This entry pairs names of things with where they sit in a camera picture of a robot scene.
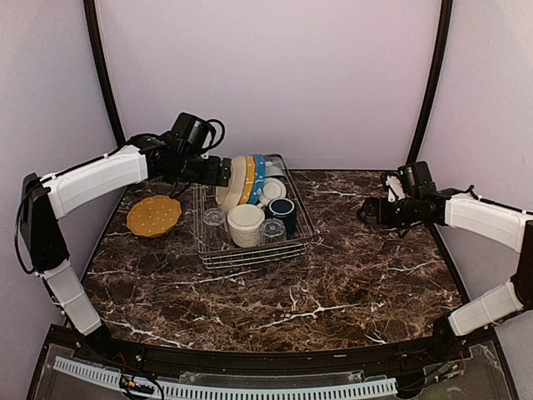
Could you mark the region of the cream deep plate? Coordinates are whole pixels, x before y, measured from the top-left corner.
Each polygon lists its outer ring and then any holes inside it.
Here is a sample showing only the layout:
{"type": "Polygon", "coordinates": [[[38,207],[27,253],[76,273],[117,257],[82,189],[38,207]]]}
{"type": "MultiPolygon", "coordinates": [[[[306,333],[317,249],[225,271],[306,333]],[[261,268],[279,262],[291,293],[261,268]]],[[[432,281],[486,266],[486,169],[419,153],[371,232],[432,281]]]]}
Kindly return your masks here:
{"type": "Polygon", "coordinates": [[[247,159],[237,156],[232,159],[231,177],[227,187],[216,187],[217,206],[228,213],[240,201],[247,175],[247,159]]]}

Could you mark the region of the blue dotted plate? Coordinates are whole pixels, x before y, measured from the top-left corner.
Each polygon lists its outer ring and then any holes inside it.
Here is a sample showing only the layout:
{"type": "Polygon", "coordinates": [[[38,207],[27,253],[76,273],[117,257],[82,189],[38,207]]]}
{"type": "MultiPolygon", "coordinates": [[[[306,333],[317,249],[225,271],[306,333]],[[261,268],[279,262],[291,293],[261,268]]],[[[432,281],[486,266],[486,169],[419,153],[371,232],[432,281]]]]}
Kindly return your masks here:
{"type": "Polygon", "coordinates": [[[258,204],[260,201],[260,196],[262,195],[266,178],[266,161],[262,154],[254,154],[253,159],[255,163],[255,177],[248,203],[258,204]]]}

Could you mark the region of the wire metal dish rack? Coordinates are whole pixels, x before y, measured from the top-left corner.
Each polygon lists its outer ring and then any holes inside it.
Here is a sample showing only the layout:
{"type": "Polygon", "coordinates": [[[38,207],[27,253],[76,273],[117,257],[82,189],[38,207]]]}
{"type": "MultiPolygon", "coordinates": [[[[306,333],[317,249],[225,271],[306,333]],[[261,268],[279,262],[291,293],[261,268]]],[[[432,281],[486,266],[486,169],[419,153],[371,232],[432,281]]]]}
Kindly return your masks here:
{"type": "Polygon", "coordinates": [[[227,218],[220,219],[211,211],[216,206],[216,190],[196,184],[192,195],[195,249],[206,268],[248,267],[306,253],[315,229],[296,184],[282,155],[267,154],[265,161],[273,177],[285,185],[286,195],[295,205],[296,231],[289,234],[284,228],[269,223],[257,229],[257,240],[252,247],[240,247],[233,240],[227,218]]]}

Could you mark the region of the yellow dotted scalloped plate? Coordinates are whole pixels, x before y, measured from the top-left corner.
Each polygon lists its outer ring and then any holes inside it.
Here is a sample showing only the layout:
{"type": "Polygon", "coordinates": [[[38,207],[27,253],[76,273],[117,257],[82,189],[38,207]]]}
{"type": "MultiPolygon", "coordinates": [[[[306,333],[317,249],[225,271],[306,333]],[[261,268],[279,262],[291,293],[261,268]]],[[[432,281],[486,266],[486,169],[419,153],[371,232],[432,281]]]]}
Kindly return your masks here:
{"type": "Polygon", "coordinates": [[[147,197],[127,215],[127,228],[136,236],[156,238],[171,231],[182,215],[181,204],[169,196],[147,197]]]}

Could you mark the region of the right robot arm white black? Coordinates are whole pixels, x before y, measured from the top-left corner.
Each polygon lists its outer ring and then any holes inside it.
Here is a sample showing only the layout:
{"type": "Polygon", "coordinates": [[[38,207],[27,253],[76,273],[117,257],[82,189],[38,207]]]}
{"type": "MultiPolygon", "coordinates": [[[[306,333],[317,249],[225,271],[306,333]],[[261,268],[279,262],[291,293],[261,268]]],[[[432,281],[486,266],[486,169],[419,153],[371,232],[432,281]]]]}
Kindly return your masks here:
{"type": "Polygon", "coordinates": [[[446,189],[421,199],[404,197],[395,202],[369,197],[357,212],[365,224],[409,228],[412,224],[438,224],[463,229],[503,244],[520,255],[515,274],[448,315],[434,326],[435,336],[425,344],[425,354],[441,362],[457,347],[457,338],[479,328],[532,309],[532,213],[503,207],[470,189],[446,189]]]}

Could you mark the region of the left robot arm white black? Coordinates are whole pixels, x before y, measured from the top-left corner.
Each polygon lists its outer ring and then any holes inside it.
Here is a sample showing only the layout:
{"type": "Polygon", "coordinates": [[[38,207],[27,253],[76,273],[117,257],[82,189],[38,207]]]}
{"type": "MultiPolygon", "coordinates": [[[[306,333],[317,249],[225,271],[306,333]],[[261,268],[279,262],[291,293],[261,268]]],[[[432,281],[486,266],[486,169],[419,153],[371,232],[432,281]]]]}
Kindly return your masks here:
{"type": "Polygon", "coordinates": [[[31,267],[45,283],[57,306],[86,337],[84,347],[100,363],[117,357],[117,344],[103,332],[105,325],[89,300],[71,261],[58,222],[85,203],[119,188],[163,176],[171,180],[225,187],[231,161],[203,157],[204,149],[180,149],[169,133],[141,134],[119,149],[39,177],[28,174],[15,222],[15,243],[28,250],[31,267]]]}

